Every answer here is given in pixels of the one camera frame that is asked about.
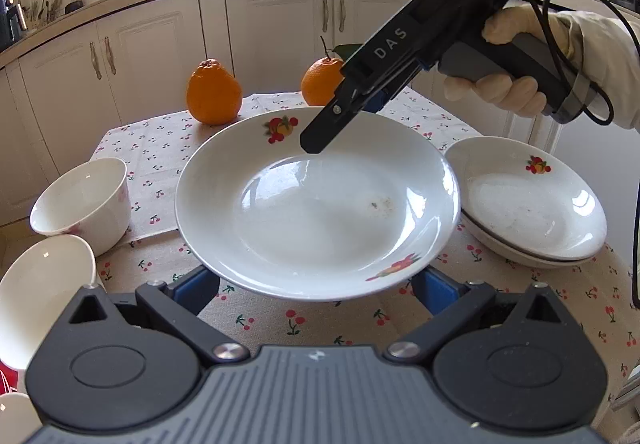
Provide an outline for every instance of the cabinet handle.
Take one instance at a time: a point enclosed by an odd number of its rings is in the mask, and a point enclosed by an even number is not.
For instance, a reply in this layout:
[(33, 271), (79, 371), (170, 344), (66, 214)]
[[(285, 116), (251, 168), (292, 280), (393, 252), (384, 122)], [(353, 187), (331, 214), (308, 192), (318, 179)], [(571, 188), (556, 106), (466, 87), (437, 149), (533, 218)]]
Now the cabinet handle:
[(344, 0), (340, 0), (340, 27), (338, 30), (344, 32), (344, 20), (347, 18), (347, 10), (344, 8)]
[(326, 32), (328, 26), (329, 26), (329, 4), (328, 4), (328, 0), (322, 0), (322, 32)]
[(89, 49), (91, 49), (91, 65), (94, 66), (95, 77), (102, 79), (102, 74), (100, 74), (100, 65), (98, 65), (98, 56), (95, 55), (95, 43), (93, 41), (89, 43)]
[(111, 67), (111, 74), (116, 75), (116, 63), (113, 61), (113, 52), (111, 51), (111, 44), (109, 43), (109, 36), (104, 37), (104, 47), (107, 49), (107, 61)]

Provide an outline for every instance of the white glove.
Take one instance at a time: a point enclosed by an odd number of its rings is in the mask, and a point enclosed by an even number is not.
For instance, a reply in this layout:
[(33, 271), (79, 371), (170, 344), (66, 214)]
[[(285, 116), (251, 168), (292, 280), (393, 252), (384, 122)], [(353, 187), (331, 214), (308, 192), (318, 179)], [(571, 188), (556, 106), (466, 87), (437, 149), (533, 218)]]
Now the white glove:
[[(549, 26), (558, 47), (571, 60), (575, 48), (570, 41), (569, 27), (555, 14), (549, 14)], [(484, 24), (482, 37), (489, 43), (502, 45), (521, 32), (545, 41), (540, 22), (530, 5), (498, 11)], [(444, 80), (444, 95), (448, 100), (457, 101), (469, 94), (476, 94), (487, 103), (521, 117), (534, 117), (546, 105), (546, 96), (538, 91), (538, 82), (531, 76), (512, 81), (507, 74), (490, 74), (475, 83), (463, 78), (447, 77)]]

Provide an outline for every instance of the white sleeve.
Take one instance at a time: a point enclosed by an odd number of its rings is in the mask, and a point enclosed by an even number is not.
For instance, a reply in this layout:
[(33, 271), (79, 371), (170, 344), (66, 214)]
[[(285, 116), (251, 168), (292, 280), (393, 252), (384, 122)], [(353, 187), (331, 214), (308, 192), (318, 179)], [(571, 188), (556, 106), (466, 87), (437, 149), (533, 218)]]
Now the white sleeve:
[[(594, 12), (566, 11), (556, 16), (569, 26), (572, 61), (578, 66), (581, 62), (582, 72), (609, 96), (613, 122), (640, 132), (640, 60), (625, 26)], [(640, 24), (629, 23), (640, 38)], [(602, 118), (609, 115), (602, 98), (596, 98), (589, 109)]]

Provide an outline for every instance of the table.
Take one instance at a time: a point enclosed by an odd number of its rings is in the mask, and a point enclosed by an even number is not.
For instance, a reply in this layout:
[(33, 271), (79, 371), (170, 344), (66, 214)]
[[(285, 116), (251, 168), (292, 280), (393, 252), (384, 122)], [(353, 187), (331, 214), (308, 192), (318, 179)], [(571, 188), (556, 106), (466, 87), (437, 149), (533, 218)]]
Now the table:
[[(244, 99), (239, 119), (304, 104), (299, 93), (254, 94)], [(440, 151), (479, 135), (409, 88), (380, 113), (417, 130)], [(189, 157), (219, 129), (178, 112), (110, 130), (101, 140), (92, 159), (116, 156), (127, 163), (132, 204), (125, 236), (97, 259), (108, 292), (131, 292), (147, 280), (175, 281), (198, 265), (177, 231), (174, 193)], [(609, 385), (594, 426), (599, 423), (640, 356), (631, 272), (611, 247), (580, 267), (539, 270), (492, 253), (460, 223), (433, 265), (454, 280), (482, 279), (507, 292), (522, 292), (532, 281), (553, 287), (607, 365)], [(221, 280), (200, 318), (255, 352), (260, 344), (383, 348), (431, 316), (409, 281), (375, 296), (318, 304), (258, 296)]]

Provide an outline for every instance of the metal screw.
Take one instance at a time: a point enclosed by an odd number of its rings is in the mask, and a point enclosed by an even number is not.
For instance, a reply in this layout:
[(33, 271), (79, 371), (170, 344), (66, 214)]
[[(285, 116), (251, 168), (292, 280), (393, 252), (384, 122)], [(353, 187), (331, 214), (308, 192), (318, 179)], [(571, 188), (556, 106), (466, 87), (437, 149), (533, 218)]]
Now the metal screw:
[(411, 359), (420, 353), (420, 347), (411, 341), (398, 341), (391, 343), (386, 351), (398, 359)]
[(213, 355), (223, 361), (242, 361), (249, 356), (249, 350), (239, 343), (222, 343), (213, 348)]

